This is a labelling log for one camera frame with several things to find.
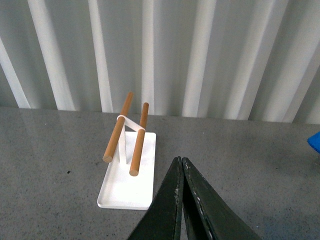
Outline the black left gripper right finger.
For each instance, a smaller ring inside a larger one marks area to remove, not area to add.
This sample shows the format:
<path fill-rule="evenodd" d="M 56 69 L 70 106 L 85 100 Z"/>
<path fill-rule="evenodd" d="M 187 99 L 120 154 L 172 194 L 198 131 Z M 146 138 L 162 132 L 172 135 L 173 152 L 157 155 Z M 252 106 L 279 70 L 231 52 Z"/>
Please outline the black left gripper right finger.
<path fill-rule="evenodd" d="M 260 237 L 218 195 L 184 157 L 183 212 L 189 240 L 259 240 Z"/>

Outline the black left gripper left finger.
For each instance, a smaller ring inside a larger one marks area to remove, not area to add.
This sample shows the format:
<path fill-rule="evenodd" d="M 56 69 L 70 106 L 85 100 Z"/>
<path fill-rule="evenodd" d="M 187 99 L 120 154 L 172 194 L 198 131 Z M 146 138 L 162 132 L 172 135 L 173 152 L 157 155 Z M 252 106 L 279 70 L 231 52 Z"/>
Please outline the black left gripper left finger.
<path fill-rule="evenodd" d="M 130 240 L 179 240 L 181 237 L 184 171 L 175 157 L 149 209 L 128 237 Z"/>

